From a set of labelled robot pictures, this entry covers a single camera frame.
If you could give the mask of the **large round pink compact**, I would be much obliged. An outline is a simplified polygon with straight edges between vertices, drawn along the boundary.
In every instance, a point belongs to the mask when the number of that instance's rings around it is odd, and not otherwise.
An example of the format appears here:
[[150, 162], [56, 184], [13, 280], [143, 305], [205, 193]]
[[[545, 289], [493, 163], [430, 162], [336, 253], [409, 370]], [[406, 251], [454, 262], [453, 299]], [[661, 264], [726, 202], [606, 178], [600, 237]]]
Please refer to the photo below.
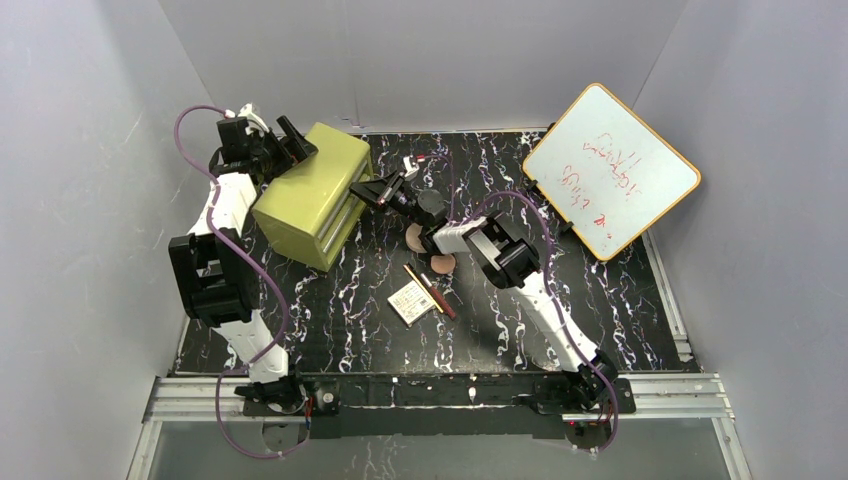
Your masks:
[[421, 232], [422, 227], [417, 223], [411, 223], [405, 231], [405, 242], [408, 249], [418, 254], [427, 252], [420, 238]]

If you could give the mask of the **white eyeshadow palette box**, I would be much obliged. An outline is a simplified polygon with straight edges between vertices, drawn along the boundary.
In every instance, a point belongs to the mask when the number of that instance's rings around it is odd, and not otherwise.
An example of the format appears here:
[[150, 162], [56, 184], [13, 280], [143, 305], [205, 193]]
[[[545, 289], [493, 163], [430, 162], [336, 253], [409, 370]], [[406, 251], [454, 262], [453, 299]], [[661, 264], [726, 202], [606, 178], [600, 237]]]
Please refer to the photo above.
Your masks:
[[388, 303], [407, 327], [435, 308], [413, 281], [390, 295]]

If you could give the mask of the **small round pink compact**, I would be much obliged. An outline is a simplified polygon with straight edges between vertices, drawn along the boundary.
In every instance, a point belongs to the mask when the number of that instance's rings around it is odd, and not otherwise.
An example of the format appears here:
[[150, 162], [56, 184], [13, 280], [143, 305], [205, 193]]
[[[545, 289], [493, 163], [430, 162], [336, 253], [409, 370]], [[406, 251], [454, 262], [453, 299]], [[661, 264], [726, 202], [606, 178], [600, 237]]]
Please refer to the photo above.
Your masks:
[[430, 257], [430, 267], [438, 275], [452, 274], [456, 269], [456, 258], [454, 255], [433, 255]]

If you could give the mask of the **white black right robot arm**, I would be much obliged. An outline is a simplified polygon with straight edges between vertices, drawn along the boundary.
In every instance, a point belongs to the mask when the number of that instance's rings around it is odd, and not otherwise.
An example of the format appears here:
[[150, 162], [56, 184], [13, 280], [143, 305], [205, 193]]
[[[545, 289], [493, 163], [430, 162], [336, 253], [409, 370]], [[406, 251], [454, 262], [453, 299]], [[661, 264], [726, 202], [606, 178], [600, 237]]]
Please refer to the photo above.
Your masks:
[[376, 211], [391, 209], [418, 225], [420, 231], [412, 246], [431, 258], [470, 254], [495, 288], [518, 301], [554, 350], [565, 376], [554, 393], [536, 395], [537, 402], [553, 400], [557, 408], [599, 409], [610, 416], [620, 413], [619, 391], [614, 386], [618, 371], [611, 358], [582, 332], [552, 290], [549, 228], [542, 229], [546, 249], [540, 252], [503, 211], [477, 212], [453, 224], [440, 193], [408, 188], [399, 172], [354, 182], [349, 191]]

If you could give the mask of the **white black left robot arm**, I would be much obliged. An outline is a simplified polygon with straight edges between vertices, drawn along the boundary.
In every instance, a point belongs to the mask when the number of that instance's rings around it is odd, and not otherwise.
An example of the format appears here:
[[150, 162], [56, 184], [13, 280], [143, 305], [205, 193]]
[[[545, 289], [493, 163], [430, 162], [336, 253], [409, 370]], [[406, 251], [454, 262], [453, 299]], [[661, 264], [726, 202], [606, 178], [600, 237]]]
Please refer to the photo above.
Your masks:
[[276, 295], [277, 283], [245, 250], [244, 224], [259, 188], [309, 159], [317, 148], [286, 117], [276, 133], [251, 105], [223, 110], [217, 122], [221, 145], [208, 165], [189, 163], [209, 180], [209, 195], [198, 220], [174, 237], [168, 254], [184, 310], [228, 344], [249, 378], [236, 393], [284, 415], [309, 405], [300, 373], [291, 368], [260, 308], [261, 282]]

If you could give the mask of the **olive green drawer box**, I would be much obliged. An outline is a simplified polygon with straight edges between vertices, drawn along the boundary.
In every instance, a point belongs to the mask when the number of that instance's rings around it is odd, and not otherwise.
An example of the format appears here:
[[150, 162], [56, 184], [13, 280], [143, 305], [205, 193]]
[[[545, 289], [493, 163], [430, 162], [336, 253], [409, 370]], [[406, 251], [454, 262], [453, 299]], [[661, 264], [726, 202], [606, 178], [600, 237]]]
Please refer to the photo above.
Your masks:
[[305, 139], [317, 152], [274, 179], [252, 213], [276, 253], [327, 272], [365, 209], [350, 186], [372, 178], [371, 149], [320, 122]]

